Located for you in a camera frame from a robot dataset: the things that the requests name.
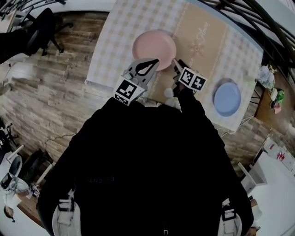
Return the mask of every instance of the pink plate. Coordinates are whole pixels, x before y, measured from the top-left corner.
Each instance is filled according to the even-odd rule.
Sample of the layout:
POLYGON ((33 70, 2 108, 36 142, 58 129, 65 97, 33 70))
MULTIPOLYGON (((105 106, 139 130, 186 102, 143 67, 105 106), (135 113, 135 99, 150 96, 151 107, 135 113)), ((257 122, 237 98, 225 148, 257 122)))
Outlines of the pink plate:
POLYGON ((157 71, 161 71, 171 65, 176 57, 176 45, 173 39, 162 31, 153 30, 138 36, 132 48, 135 60, 142 58, 157 58, 160 65, 157 71))

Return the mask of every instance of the wooden floor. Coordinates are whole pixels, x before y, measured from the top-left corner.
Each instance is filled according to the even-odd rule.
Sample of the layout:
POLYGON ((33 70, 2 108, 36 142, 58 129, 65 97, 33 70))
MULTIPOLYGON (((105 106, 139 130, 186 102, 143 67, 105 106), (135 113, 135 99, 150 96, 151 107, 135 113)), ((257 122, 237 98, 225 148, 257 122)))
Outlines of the wooden floor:
MULTIPOLYGON (((0 65, 0 80, 7 77, 12 82, 12 91, 0 97, 0 116, 6 124, 13 123, 13 132, 19 135, 18 143, 25 145, 25 156, 39 148, 44 150, 45 142, 55 139, 47 141, 47 151, 54 161, 59 159, 71 139, 71 136, 57 137, 78 132, 83 123, 112 96, 110 90, 94 89, 84 84, 107 14, 71 13, 61 16, 64 23, 74 23, 73 28, 66 28, 56 36, 56 41, 65 47, 64 53, 59 54, 51 45, 47 56, 41 56, 39 51, 14 62, 9 72, 7 65, 0 65)), ((250 103, 245 118, 254 115, 255 111, 256 105, 250 103)), ((223 136, 237 173, 240 174, 237 163, 248 166, 268 135, 295 155, 295 115, 291 123, 283 136, 252 118, 236 133, 223 136)), ((218 132, 222 136, 226 130, 219 129, 218 132)))

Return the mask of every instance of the plate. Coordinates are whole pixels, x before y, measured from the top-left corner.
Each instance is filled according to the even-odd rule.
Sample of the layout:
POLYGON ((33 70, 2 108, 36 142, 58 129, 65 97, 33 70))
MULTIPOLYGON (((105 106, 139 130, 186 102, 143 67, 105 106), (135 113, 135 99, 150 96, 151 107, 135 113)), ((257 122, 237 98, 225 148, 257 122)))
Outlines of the plate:
POLYGON ((176 57, 176 45, 173 39, 159 30, 144 32, 134 41, 132 53, 135 60, 142 58, 159 59, 156 71, 166 69, 176 57))
POLYGON ((241 104, 241 92, 235 83, 224 83, 216 91, 214 106, 224 117, 232 116, 241 104))

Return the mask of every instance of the strap buckle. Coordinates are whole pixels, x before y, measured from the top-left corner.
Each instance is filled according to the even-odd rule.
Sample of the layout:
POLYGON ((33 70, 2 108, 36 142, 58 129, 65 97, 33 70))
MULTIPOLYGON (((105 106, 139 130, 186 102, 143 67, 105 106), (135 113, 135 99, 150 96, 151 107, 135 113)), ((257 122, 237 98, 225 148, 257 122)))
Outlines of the strap buckle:
POLYGON ((60 199, 58 207, 60 212, 73 212, 75 210, 74 199, 60 199))
POLYGON ((168 235, 168 227, 167 227, 167 222, 166 221, 164 221, 163 222, 164 223, 164 235, 168 235))
POLYGON ((236 212, 233 208, 230 206, 224 206, 222 209, 222 220, 223 222, 235 219, 236 218, 236 212))

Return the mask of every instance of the bag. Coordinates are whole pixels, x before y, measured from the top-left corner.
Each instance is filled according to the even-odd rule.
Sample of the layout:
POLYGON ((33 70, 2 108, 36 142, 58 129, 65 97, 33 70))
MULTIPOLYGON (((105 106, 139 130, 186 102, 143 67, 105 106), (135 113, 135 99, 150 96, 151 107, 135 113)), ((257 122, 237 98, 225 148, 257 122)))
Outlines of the bag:
POLYGON ((55 236, 82 236, 79 205, 74 201, 75 190, 70 190, 68 199, 60 199, 53 217, 52 229, 55 236))
POLYGON ((242 221, 235 210, 230 207, 230 200, 222 203, 222 214, 220 216, 218 236, 241 236, 242 221))

